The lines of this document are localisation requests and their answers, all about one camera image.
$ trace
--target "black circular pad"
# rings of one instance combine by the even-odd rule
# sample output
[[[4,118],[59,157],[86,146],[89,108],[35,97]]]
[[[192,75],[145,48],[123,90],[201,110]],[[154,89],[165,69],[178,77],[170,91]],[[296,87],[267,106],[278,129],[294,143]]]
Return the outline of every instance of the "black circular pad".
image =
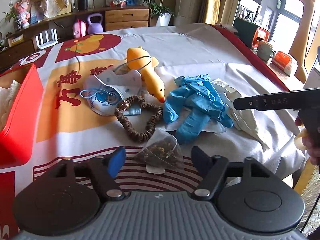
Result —
[[[279,179],[250,178],[226,187],[217,199],[222,216],[242,230],[277,233],[295,228],[303,212],[299,194]]]
[[[18,194],[13,204],[18,226],[30,233],[41,236],[70,233],[87,224],[100,207],[95,191],[84,185],[64,178],[39,182]]]
[[[282,204],[282,200],[277,194],[264,190],[249,192],[244,198],[244,202],[253,210],[261,212],[276,210]]]

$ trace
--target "potted plant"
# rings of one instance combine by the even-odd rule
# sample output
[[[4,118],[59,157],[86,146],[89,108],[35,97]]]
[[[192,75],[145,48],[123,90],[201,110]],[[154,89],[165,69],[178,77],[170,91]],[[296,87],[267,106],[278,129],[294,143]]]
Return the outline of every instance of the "potted plant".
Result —
[[[156,26],[168,26],[171,16],[174,15],[173,11],[162,3],[163,0],[160,0],[160,4],[157,4],[156,0],[143,0],[143,4],[151,8],[151,15],[158,17]]]
[[[12,19],[13,20],[13,24],[14,24],[14,31],[15,32],[20,31],[22,29],[21,20],[18,19],[18,14],[17,14],[17,11],[16,11],[15,7],[13,6],[12,0],[10,0],[9,8],[10,8],[10,12],[9,13],[3,12],[5,14],[5,18],[4,19],[5,19],[6,22],[10,22],[11,19]]]

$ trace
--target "metal screw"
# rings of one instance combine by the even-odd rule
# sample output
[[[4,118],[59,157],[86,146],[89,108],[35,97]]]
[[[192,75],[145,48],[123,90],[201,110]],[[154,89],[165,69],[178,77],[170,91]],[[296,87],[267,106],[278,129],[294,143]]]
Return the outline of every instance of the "metal screw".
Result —
[[[200,188],[195,191],[195,195],[198,197],[208,197],[210,195],[210,191],[204,188]]]
[[[107,191],[107,196],[109,197],[121,197],[122,191],[119,189],[111,189]]]

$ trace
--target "loose tea leaves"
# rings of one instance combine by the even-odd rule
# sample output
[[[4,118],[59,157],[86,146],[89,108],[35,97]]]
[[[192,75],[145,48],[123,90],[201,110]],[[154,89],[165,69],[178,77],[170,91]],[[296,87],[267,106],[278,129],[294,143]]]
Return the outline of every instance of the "loose tea leaves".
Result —
[[[155,167],[183,169],[183,156],[176,138],[162,130],[156,132],[135,159]]]

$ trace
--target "blue plastic item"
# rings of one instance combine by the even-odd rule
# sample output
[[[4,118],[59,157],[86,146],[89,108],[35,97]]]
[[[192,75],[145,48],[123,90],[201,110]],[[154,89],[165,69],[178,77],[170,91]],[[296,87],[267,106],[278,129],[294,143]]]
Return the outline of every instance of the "blue plastic item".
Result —
[[[113,153],[108,163],[108,172],[111,178],[115,178],[125,162],[126,151],[123,146],[118,147]]]
[[[172,123],[178,119],[183,106],[191,109],[175,133],[180,144],[194,140],[211,118],[227,128],[233,126],[225,105],[210,82],[209,74],[178,77],[174,82],[179,88],[169,93],[164,103],[163,118],[166,123]]]

